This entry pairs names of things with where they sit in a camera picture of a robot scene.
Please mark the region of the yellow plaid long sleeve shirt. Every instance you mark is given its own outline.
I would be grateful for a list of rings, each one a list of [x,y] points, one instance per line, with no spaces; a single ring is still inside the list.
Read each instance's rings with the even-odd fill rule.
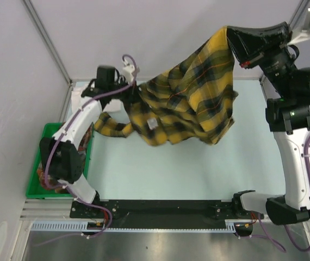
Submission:
[[[119,123],[108,113],[95,131],[113,138],[132,133],[150,146],[198,138],[217,144],[233,125],[234,56],[222,27],[202,46],[170,70],[138,86],[141,102],[125,109],[129,121]]]

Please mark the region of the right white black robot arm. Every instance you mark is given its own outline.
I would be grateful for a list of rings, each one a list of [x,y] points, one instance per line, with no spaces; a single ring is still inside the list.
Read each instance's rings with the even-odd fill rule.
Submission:
[[[285,22],[266,28],[227,28],[228,44],[244,69],[260,67],[279,97],[266,101],[265,117],[281,155],[286,192],[268,195],[253,190],[237,193],[232,213],[245,218],[267,215],[276,225],[310,219],[310,67],[298,69],[300,52]]]

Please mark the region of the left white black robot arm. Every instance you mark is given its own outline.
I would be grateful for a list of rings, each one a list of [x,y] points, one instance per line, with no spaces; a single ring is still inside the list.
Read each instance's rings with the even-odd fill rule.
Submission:
[[[136,64],[124,63],[121,71],[113,66],[99,66],[97,75],[79,91],[79,102],[69,119],[51,136],[40,140],[44,182],[49,189],[62,188],[83,203],[82,211],[96,217],[101,211],[100,196],[83,172],[78,152],[80,143],[111,100],[135,86],[139,72]]]

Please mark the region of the white folded shirt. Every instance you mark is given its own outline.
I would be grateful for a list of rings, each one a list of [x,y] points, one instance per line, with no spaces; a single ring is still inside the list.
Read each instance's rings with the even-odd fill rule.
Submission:
[[[81,101],[81,94],[88,87],[88,82],[80,82],[71,92],[71,111],[75,112]],[[120,100],[111,100],[103,109],[103,112],[113,113],[121,110],[122,102]]]

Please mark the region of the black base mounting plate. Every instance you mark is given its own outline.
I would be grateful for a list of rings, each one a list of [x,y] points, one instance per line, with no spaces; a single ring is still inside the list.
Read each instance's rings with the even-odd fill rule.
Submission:
[[[258,216],[221,200],[107,200],[101,206],[111,212],[111,228],[124,229],[216,229]]]

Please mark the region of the right aluminium corner post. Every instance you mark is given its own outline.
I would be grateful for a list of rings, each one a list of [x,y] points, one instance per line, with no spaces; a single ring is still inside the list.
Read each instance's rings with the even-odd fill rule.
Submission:
[[[301,0],[299,4],[297,5],[290,21],[289,21],[289,27],[291,29],[294,29],[299,26],[300,20],[303,17],[303,14],[305,13],[305,10],[307,9],[307,6],[309,5],[310,0]]]

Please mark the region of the aluminium corner post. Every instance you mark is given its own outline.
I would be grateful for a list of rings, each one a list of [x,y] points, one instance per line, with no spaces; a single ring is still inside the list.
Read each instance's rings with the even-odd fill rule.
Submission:
[[[297,5],[290,21],[289,21],[289,27],[291,29],[294,29],[299,26],[300,20],[303,17],[303,14],[305,13],[305,10],[307,9],[307,6],[309,5],[310,0],[301,0],[299,4]]]
[[[71,86],[72,84],[72,79],[69,76],[69,73],[42,21],[42,19],[39,16],[39,13],[37,12],[34,4],[32,3],[32,1],[30,0],[22,0],[21,1],[24,8],[26,9],[29,18],[31,19],[31,21],[34,24],[34,27],[36,28],[37,32],[39,33],[44,45],[46,46],[46,49],[48,51],[48,53],[50,54],[50,56],[52,57],[56,67],[58,68],[61,76],[63,77],[63,79],[65,80],[66,84],[68,86]]]

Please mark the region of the left aluminium corner post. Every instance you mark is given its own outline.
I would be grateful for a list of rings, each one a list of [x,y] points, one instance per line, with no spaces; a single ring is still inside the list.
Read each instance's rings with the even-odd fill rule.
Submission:
[[[37,32],[39,33],[44,45],[46,46],[46,49],[48,51],[48,53],[50,54],[50,56],[52,57],[56,67],[58,68],[61,76],[63,77],[63,79],[65,80],[66,84],[68,86],[71,86],[72,84],[72,79],[69,76],[69,73],[42,21],[42,19],[39,16],[39,13],[37,12],[34,4],[32,3],[32,1],[30,0],[22,0],[21,1],[24,8],[26,9],[29,18],[31,19],[31,21],[34,24],[34,27],[36,28]]]

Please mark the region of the aluminium front frame rail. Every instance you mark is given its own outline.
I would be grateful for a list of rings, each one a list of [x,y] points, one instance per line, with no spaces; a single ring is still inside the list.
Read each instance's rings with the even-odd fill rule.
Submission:
[[[101,220],[109,210],[101,210],[66,199],[26,200],[21,217],[37,219]]]

